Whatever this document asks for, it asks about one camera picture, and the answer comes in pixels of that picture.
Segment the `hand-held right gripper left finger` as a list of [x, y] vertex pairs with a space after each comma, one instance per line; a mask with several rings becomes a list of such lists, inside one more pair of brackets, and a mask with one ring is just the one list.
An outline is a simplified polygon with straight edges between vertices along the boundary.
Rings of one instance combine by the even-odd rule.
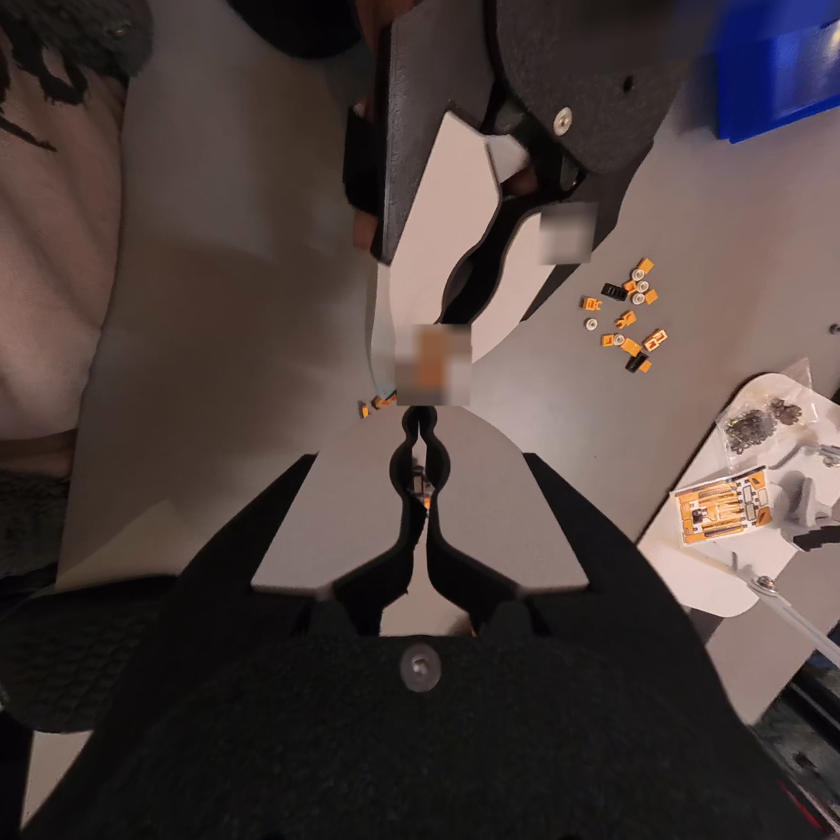
[[339, 602], [361, 634], [407, 593], [422, 534], [412, 493], [422, 412], [390, 406], [316, 455], [252, 581], [258, 592]]

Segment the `black lego frame assembly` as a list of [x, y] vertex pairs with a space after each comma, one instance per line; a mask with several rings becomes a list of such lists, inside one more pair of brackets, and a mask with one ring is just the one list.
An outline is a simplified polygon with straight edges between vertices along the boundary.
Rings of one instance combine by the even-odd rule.
[[425, 466], [415, 456], [412, 458], [412, 473], [408, 489], [410, 494], [423, 505], [425, 516], [428, 518], [435, 488], [427, 476]]

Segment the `pile of small lego pieces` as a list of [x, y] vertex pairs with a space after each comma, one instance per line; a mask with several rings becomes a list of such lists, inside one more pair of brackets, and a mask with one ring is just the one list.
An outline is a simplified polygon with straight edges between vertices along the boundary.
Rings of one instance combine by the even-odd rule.
[[[639, 321], [639, 314], [658, 300], [656, 289], [650, 284], [649, 275], [655, 267], [653, 260], [641, 259], [620, 283], [606, 282], [596, 295], [583, 295], [580, 310], [585, 314], [584, 329], [597, 333], [598, 343], [604, 349], [620, 350], [626, 354], [625, 370], [629, 373], [648, 373], [652, 356], [668, 340], [664, 328], [656, 328], [641, 340], [630, 335], [631, 328]], [[603, 314], [608, 302], [624, 305], [624, 310], [605, 326], [598, 316]]]

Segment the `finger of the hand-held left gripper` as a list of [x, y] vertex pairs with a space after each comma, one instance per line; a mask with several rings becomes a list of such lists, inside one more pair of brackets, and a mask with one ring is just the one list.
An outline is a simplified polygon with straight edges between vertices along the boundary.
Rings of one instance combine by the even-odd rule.
[[536, 197], [502, 202], [480, 243], [450, 283], [449, 324], [470, 328], [471, 360], [498, 346], [525, 316], [554, 264], [543, 261], [541, 215], [554, 203]]
[[469, 278], [501, 190], [487, 137], [447, 112], [389, 265], [378, 264], [370, 361], [377, 396], [396, 391], [396, 333], [442, 318]]

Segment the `wooden book stand white base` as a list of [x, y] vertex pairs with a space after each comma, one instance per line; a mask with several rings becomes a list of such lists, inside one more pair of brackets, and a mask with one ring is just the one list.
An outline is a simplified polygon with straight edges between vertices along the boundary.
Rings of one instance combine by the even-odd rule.
[[[654, 515], [638, 548], [684, 607], [719, 618], [731, 618], [763, 603], [838, 666], [838, 643], [805, 618], [779, 589], [782, 571], [799, 553], [838, 545], [839, 408], [838, 394], [827, 398], [787, 374], [761, 374], [751, 379], [721, 413], [737, 406], [763, 403], [774, 396], [803, 410], [802, 420], [780, 427], [770, 440], [743, 455], [729, 455], [717, 422], [677, 479]], [[682, 544], [671, 494], [679, 489], [766, 466], [773, 522], [743, 535]], [[815, 480], [817, 499], [830, 507], [833, 521], [818, 530], [794, 534], [779, 528], [774, 509], [779, 484], [789, 471]]]

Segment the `clear bag of black parts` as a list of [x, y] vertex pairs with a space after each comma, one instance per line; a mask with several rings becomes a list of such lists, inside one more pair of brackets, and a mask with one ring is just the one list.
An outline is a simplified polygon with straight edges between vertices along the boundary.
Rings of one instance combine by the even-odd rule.
[[802, 417], [800, 406], [774, 396], [761, 403], [737, 406], [722, 413], [717, 419], [717, 428], [728, 454], [736, 456], [763, 445], [780, 427], [792, 427]]

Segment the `pale grey plastic piece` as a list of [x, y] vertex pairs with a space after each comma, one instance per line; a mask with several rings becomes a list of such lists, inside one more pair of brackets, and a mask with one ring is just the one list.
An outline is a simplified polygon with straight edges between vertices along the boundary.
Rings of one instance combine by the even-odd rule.
[[808, 533], [830, 524], [833, 512], [816, 497], [816, 482], [801, 471], [783, 475], [780, 497], [773, 513], [780, 530], [794, 534]]

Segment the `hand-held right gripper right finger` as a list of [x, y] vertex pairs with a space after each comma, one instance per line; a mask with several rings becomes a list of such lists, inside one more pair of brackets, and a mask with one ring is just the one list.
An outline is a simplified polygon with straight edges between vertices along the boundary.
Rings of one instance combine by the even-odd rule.
[[499, 604], [584, 591], [589, 581], [522, 451], [464, 407], [422, 423], [434, 494], [427, 571], [475, 629]]

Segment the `blue plastic bin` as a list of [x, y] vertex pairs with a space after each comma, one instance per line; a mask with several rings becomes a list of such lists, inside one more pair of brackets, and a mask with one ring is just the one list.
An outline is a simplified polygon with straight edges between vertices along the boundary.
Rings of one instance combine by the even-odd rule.
[[737, 144], [838, 109], [838, 1], [709, 6], [714, 24], [674, 107], [679, 133]]

